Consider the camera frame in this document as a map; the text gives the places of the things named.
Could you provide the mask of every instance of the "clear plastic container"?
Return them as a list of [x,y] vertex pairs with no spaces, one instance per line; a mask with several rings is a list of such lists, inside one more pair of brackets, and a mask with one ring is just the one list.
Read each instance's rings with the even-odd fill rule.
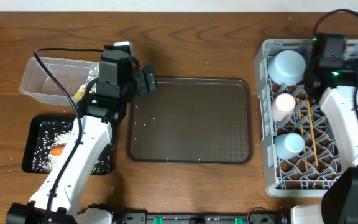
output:
[[[40,59],[71,97],[86,83],[88,76],[98,76],[99,74],[99,62],[45,57]],[[27,62],[20,84],[20,92],[33,97],[40,103],[70,105],[59,87],[42,70],[35,57],[30,58]]]

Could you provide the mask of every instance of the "white cup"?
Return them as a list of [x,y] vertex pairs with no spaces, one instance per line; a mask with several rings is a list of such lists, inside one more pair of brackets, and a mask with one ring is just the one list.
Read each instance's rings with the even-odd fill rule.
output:
[[282,93],[273,100],[272,115],[275,121],[281,122],[286,116],[291,116],[295,109],[295,98],[289,93]]
[[291,159],[305,147],[305,140],[297,133],[282,134],[274,139],[276,155],[281,159]]
[[270,78],[280,85],[292,86],[299,83],[305,72],[305,59],[296,51],[284,50],[271,59],[267,70]]

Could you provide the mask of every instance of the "orange food piece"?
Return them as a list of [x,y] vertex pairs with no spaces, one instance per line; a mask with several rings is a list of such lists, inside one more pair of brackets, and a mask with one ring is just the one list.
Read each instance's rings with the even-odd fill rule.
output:
[[63,152],[64,148],[65,148],[65,146],[53,147],[52,150],[50,151],[50,153],[54,156],[60,156],[60,154]]

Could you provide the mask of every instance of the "green clip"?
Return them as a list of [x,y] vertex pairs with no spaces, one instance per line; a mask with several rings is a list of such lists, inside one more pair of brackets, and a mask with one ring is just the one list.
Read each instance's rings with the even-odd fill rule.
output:
[[235,218],[234,219],[234,224],[242,224],[242,218]]
[[162,217],[154,217],[154,224],[162,224]]

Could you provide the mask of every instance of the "black mount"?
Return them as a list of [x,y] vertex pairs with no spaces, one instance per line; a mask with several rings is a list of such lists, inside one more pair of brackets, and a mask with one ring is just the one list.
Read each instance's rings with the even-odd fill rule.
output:
[[[115,224],[289,224],[288,220],[283,220],[283,214],[275,212],[255,212],[247,216],[241,215],[194,215],[194,214],[146,214],[146,213],[113,213],[104,204],[90,205],[88,208],[97,208],[113,214]],[[21,205],[13,203],[6,216],[6,223],[10,224],[36,224],[43,222],[42,211],[34,207],[34,204]],[[62,212],[51,212],[51,223],[53,224],[77,224],[73,216],[65,215]]]
[[313,102],[318,102],[327,88],[358,84],[358,59],[345,60],[346,47],[345,35],[317,34],[304,77]]
[[324,223],[358,224],[358,166],[348,168],[324,194],[321,214]]
[[[126,116],[126,104],[134,95],[157,90],[154,67],[139,68],[129,45],[105,45],[99,64],[99,78],[91,80],[77,108],[80,116],[99,117],[102,122],[119,124]],[[96,93],[90,90],[96,85]]]

